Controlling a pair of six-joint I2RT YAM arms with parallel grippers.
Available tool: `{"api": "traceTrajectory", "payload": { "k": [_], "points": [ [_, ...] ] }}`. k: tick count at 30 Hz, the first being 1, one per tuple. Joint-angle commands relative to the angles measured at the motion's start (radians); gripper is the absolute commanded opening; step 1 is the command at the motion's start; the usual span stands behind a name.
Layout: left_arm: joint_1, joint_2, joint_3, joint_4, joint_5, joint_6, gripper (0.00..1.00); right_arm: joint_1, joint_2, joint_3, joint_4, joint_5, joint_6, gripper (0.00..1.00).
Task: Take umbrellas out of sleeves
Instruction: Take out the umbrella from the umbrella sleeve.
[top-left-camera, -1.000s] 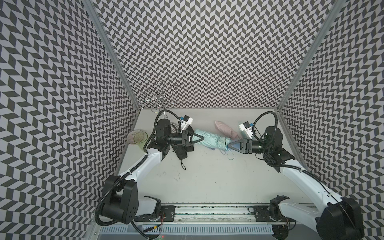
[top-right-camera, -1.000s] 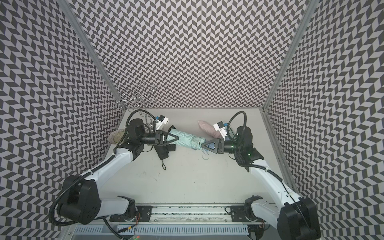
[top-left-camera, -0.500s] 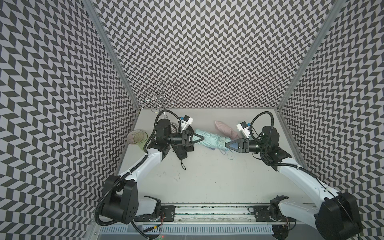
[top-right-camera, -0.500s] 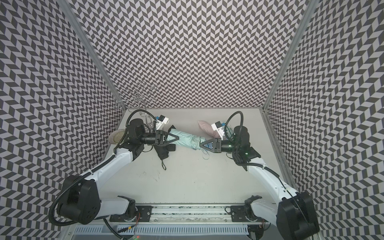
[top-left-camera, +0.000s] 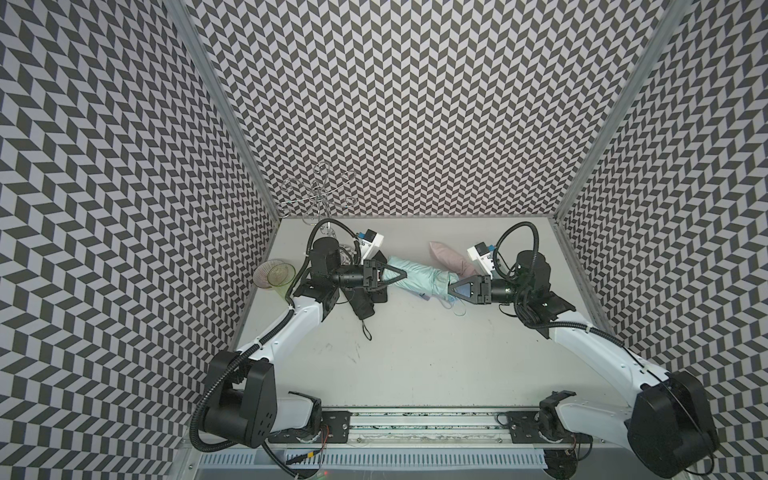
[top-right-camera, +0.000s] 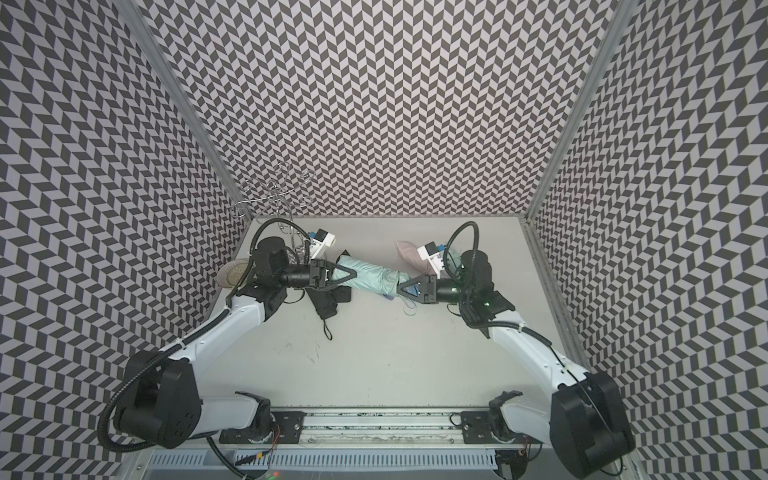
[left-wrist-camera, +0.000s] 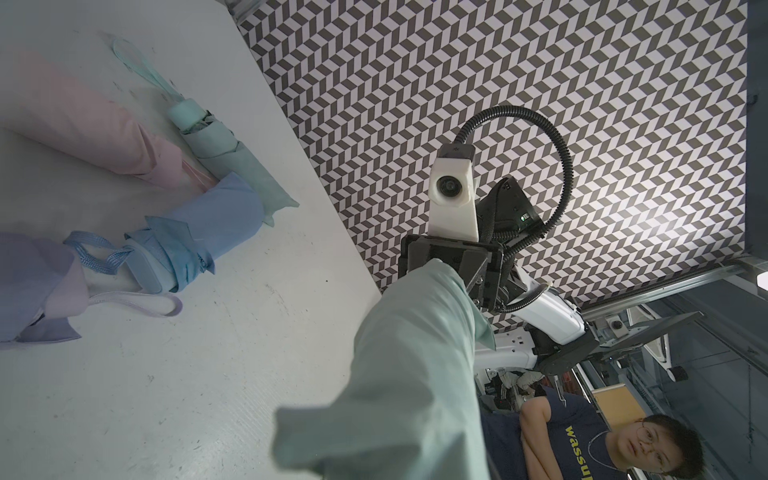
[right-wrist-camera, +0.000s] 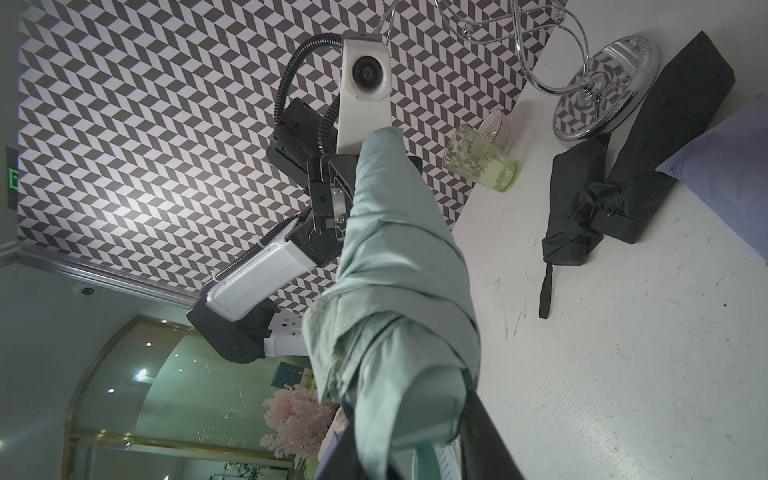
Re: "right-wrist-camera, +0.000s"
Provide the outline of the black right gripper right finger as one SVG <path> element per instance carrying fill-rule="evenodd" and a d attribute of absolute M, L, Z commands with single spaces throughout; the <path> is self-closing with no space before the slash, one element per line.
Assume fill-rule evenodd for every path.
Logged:
<path fill-rule="evenodd" d="M 475 391 L 467 393 L 459 423 L 462 478 L 524 480 Z"/>

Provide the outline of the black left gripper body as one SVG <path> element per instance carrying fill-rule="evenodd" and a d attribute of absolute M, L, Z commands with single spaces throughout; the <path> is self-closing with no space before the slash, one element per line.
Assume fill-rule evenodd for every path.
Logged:
<path fill-rule="evenodd" d="M 317 145 L 320 124 L 321 116 L 307 103 L 292 101 L 274 129 L 267 160 L 309 196 L 287 240 L 314 263 L 328 264 L 342 250 L 358 157 L 322 154 Z"/>

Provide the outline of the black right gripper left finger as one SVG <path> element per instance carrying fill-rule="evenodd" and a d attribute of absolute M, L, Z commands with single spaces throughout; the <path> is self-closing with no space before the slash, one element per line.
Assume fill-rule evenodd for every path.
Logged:
<path fill-rule="evenodd" d="M 337 416 L 321 445 L 322 457 L 316 479 L 353 480 L 360 478 L 360 462 L 356 450 L 354 418 Z"/>

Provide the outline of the mint green umbrella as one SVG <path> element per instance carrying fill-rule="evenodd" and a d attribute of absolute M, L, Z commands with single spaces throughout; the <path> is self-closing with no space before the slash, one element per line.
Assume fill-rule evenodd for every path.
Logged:
<path fill-rule="evenodd" d="M 458 432 L 481 347 L 467 265 L 398 128 L 372 132 L 335 284 L 304 315 L 320 396 L 350 411 L 365 474 Z"/>

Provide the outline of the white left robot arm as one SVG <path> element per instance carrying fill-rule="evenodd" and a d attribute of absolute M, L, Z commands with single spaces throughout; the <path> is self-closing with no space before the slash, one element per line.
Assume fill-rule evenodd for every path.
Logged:
<path fill-rule="evenodd" d="M 391 100 L 341 99 L 320 115 L 294 100 L 280 115 L 267 159 L 296 181 L 309 204 L 258 240 L 203 287 L 187 318 L 224 359 L 306 353 L 300 320 L 272 295 L 341 253 L 353 206 L 358 155 L 366 135 L 392 123 Z"/>

